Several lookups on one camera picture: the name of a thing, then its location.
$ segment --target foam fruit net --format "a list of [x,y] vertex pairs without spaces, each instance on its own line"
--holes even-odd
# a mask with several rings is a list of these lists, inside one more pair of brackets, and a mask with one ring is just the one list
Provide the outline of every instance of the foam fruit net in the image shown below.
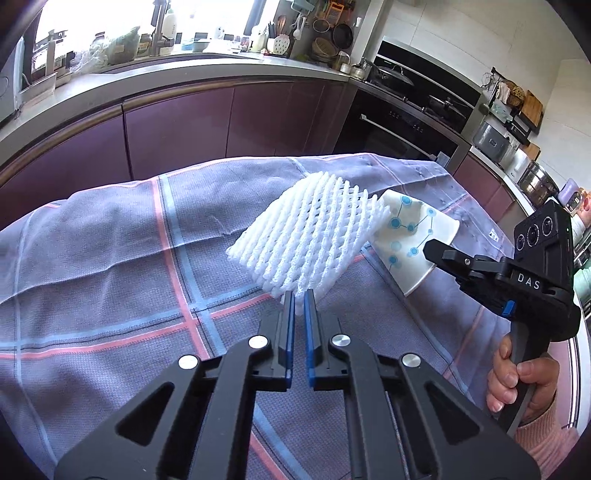
[[313,173],[286,190],[260,214],[226,253],[275,298],[326,295],[363,244],[388,220],[383,200],[328,173]]

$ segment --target blue clip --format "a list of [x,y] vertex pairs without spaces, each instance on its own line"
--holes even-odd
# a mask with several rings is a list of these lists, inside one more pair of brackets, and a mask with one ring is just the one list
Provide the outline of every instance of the blue clip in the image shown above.
[[508,318],[515,310],[515,300],[507,300],[505,308],[503,309],[503,317]]

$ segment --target finger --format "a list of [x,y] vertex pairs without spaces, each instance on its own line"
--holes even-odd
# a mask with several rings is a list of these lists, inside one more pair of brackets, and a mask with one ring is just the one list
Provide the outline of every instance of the finger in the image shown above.
[[517,368],[511,360],[502,359],[500,351],[496,351],[492,358],[492,369],[499,381],[507,388],[517,385],[519,380]]
[[501,354],[501,358],[503,360],[507,360],[511,356],[512,350],[513,344],[511,343],[511,336],[507,334],[502,338],[499,345],[499,353]]
[[517,389],[504,386],[493,371],[488,375],[488,392],[504,404],[515,403],[517,399]]
[[551,385],[558,382],[560,364],[552,357],[535,358],[517,366],[519,379],[525,383]]
[[518,365],[519,377],[526,383],[537,383],[529,408],[545,410],[552,403],[558,385],[560,364],[553,358],[536,358]]
[[503,402],[498,401],[492,394],[486,396],[486,406],[493,413],[499,413],[503,409]]

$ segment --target camera lens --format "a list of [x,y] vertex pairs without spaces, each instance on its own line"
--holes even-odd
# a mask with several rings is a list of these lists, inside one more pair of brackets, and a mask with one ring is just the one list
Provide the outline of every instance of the camera lens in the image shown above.
[[515,243],[517,250],[523,250],[525,247],[525,237],[522,235],[517,237],[517,242]]
[[542,233],[544,234],[544,236],[548,236],[552,233],[552,226],[552,218],[546,217],[542,222]]
[[530,226],[529,230],[527,230],[527,244],[530,247],[533,247],[536,243],[538,243],[538,238],[540,237],[540,229],[537,225]]

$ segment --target kitchen sink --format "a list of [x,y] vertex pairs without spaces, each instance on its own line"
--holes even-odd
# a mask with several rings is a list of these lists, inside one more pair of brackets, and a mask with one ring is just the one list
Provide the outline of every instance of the kitchen sink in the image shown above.
[[232,53],[179,53],[176,55],[166,55],[165,57],[145,57],[136,59],[128,63],[122,63],[119,65],[109,65],[98,73],[121,73],[127,72],[128,70],[139,69],[141,67],[147,67],[150,65],[158,65],[161,63],[170,63],[172,61],[183,61],[183,60],[211,60],[211,59],[244,59],[248,58],[245,54],[232,54]]

